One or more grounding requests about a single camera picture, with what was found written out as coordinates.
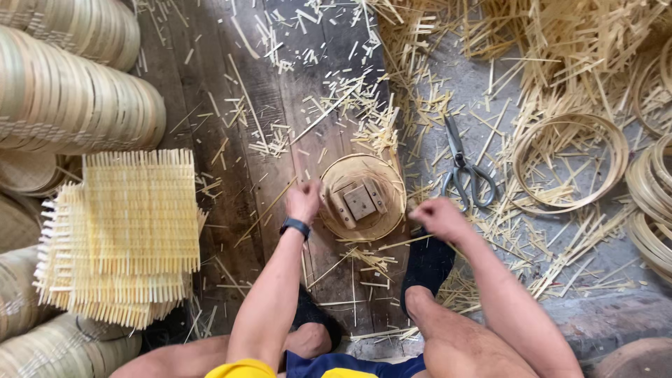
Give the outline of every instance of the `watch strap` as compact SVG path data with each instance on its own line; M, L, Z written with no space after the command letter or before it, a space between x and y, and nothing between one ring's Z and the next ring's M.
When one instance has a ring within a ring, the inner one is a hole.
M282 223L282 227L280 227L280 235L283 235L285 231L287 231L288 227L299 230L299 232L301 232L305 237L305 240L308 240L308 236L310 235L310 227L306 223L303 223L298 219L286 217L285 221Z

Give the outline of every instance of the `forearm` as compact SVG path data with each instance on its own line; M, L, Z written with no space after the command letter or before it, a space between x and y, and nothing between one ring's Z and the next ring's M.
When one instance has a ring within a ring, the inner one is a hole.
M564 336L477 234L458 247L469 260L487 325L545 377L582 377Z
M288 228L236 316L226 361L254 358L277 369L296 313L304 236Z

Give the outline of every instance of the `wooden floor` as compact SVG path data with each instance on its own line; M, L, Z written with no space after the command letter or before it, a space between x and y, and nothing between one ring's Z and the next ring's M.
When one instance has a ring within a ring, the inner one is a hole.
M173 0L164 1L168 5L172 2ZM236 122L227 128L215 116L207 118L200 125L204 119L198 117L198 114L216 111L208 92L212 94L227 124L233 118L234 114L230 111L235 104L224 99L241 98L243 95L241 85L234 84L224 76L226 74L237 80L228 55L235 62L263 131L270 134L268 124L276 123L293 126L298 135L307 126L307 114L301 109L307 110L309 105L303 103L302 99L308 96L317 99L329 95L330 90L323 84L329 71L352 68L352 71L340 73L339 76L353 78L361 76L364 68L370 66L374 70L368 74L366 82L375 83L376 78L382 76L382 72L377 70L384 68L383 51L382 47L377 48L372 59L369 58L365 66L362 66L361 60L365 52L359 46L366 42L368 33L363 18L351 27L355 9L353 5L345 6L345 9L343 6L323 8L325 14L320 24L304 18L307 33L303 34L300 27L292 29L277 22L269 24L265 14L277 9L279 14L288 19L288 24L295 24L296 20L291 20L291 17L296 17L297 9L310 11L299 0L238 0L236 5L233 0L174 0L174 3L184 20L171 6L165 8L169 12L166 15L167 20L163 19L158 8L153 14L154 19L158 18L156 23L147 10L138 15L147 63L147 72L140 69L140 74L165 99L167 134L159 147L193 149L197 171L223 180L222 185L211 190L213 194L222 192L214 200L198 194L200 206L209 210L210 216L201 238L202 259L205 263L200 273L194 276L194 286L203 310L201 320L208 319L216 305L213 334L227 334L243 298L236 289L216 286L231 285L232 282L212 258L217 256L240 285L255 282L278 242L278 229L284 219L284 205L281 201L274 206L269 212L272 218L268 224L263 225L266 222L264 217L253 228L251 237L234 248L236 242L255 222L258 214L267 210L273 199L295 176L298 176L299 182L307 180L306 172L316 178L340 157L350 153L370 152L350 142L352 133L357 129L355 124L344 120L340 122L347 129L335 124L339 117L354 120L352 110L348 110L345 116L331 113L310 133L292 145L289 153L283 153L280 158L264 157L247 147L249 143L256 141L253 133L257 128L252 122L251 112L247 117L249 127ZM262 56L258 60L248 53L231 21L234 6L235 17L244 35L252 48ZM284 43L278 50L281 59L296 61L295 50L303 52L306 48L313 48L318 54L325 44L326 52L320 54L324 56L318 64L311 67L297 61L294 71L278 74L277 67L273 67L269 59L263 58L263 46L257 46L261 35L255 28L255 16L267 26L272 26L277 32L278 42ZM327 21L332 18L337 25ZM370 22L375 28L375 17L370 18ZM165 38L165 46L162 46L159 32ZM357 55L349 60L355 41L359 44L355 50ZM194 51L188 59L189 62L185 64L192 49ZM138 75L137 69L132 73ZM386 100L389 96L386 81L382 81L378 89L379 100ZM188 114L188 118L169 133ZM224 169L219 159L214 163L212 160L227 139L223 153L226 164ZM323 148L327 148L327 152L318 163ZM300 153L299 149L310 153L310 156ZM408 239L410 227L404 224L402 222L388 237L373 246L367 245L366 248L373 249L377 245ZM334 239L334 235L317 220L307 250L304 251L308 285L340 261L340 254L348 250L346 245L337 243ZM360 261L345 260L312 288L312 295L319 303L352 301L353 296L357 301L363 301L356 303L356 314L353 314L352 304L324 307L341 322L347 334L385 331L389 329L388 325L405 327L407 319L400 307L394 304L398 303L395 299L399 299L407 252L408 247L405 246L385 251L385 256L394 257L398 261L398 264L389 264L391 267L388 275L394 280L389 290L375 287L371 293L371 287L360 285L359 281L385 283L386 280L374 276L372 271L360 272L360 268L366 267Z

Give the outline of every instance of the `wooden block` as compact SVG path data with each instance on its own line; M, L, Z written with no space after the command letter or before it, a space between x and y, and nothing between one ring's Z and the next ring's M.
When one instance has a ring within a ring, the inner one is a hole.
M366 191L369 192L369 196L371 197L376 210L378 210L380 214L387 213L387 206L385 206L386 198L383 193L381 193L378 184L373 181L372 178L363 178L362 181L364 182Z
M353 217L352 213L350 212L350 209L348 209L345 200L343 199L343 191L331 193L329 197L331 197L331 202L334 204L334 206L336 206L336 209L339 212L338 215L341 217L341 220L345 224L345 228L353 229L357 227L355 218Z
M345 193L343 199L356 221L376 211L376 207L373 201L371 201L371 197L369 197L369 193L366 191L364 185L359 185L357 188Z

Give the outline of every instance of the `foot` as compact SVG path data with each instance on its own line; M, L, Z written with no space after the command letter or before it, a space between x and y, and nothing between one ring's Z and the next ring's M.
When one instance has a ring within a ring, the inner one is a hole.
M421 229L415 237L424 235L427 232ZM406 316L409 316L406 310L406 290L413 286L422 286L429 289L435 297L453 268L454 261L455 250L435 237L411 243L409 264L401 284L401 310Z
M322 324L327 329L329 339L331 340L329 351L334 351L341 343L341 326L336 322L336 319L320 310L317 305L312 302L312 298L310 297L310 294L308 294L308 291L306 291L303 285L300 285L298 290L296 315L294 316L292 326L298 329L307 323Z

